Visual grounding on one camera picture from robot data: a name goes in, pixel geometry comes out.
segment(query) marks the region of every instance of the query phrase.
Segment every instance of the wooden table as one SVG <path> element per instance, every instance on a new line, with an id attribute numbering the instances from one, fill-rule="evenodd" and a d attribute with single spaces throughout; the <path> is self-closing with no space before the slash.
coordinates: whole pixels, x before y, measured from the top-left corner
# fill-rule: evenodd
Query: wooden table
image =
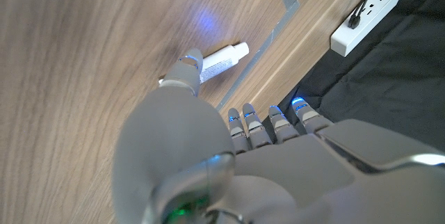
<path id="1" fill-rule="evenodd" d="M 329 47 L 358 0 L 0 0 L 0 223 L 114 223 L 111 162 L 120 128 L 190 47 L 246 41 L 251 53 L 200 97 L 261 118 Z"/>

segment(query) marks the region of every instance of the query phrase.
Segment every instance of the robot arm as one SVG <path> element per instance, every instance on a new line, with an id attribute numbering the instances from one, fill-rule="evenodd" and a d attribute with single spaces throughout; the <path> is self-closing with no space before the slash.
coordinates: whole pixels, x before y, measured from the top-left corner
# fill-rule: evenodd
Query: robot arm
<path id="1" fill-rule="evenodd" d="M 360 122 L 333 123 L 303 98 L 298 133 L 269 108 L 242 118 L 197 98 L 202 55 L 178 59 L 125 122 L 113 166 L 120 223 L 443 223 L 445 155 Z"/>

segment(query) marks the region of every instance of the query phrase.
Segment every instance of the black cable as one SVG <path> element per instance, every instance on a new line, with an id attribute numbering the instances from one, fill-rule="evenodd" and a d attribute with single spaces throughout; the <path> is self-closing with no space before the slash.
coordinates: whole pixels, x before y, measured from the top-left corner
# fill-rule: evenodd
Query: black cable
<path id="1" fill-rule="evenodd" d="M 360 15 L 362 14 L 362 11 L 363 11 L 364 6 L 367 1 L 368 0 L 361 0 L 357 4 L 357 6 L 355 6 L 353 14 L 351 15 L 351 17 L 349 19 L 348 27 L 355 29 L 360 24 Z"/>

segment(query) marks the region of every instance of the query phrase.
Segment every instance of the power outlet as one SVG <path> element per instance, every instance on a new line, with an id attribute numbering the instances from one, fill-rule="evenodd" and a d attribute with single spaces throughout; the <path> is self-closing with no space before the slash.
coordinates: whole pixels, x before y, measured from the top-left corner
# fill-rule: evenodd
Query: power outlet
<path id="1" fill-rule="evenodd" d="M 348 19 L 331 36 L 331 49 L 348 55 L 371 30 L 391 11 L 398 0 L 368 0 L 360 15 L 360 23 L 355 29 L 348 27 Z"/>

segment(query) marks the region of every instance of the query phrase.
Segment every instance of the white tube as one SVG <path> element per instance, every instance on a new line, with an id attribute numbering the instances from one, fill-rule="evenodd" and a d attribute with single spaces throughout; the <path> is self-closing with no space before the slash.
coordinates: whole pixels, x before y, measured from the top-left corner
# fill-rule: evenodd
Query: white tube
<path id="1" fill-rule="evenodd" d="M 229 45 L 207 56 L 202 62 L 201 83 L 235 66 L 247 54 L 249 54 L 248 44 L 242 42 L 235 46 Z"/>

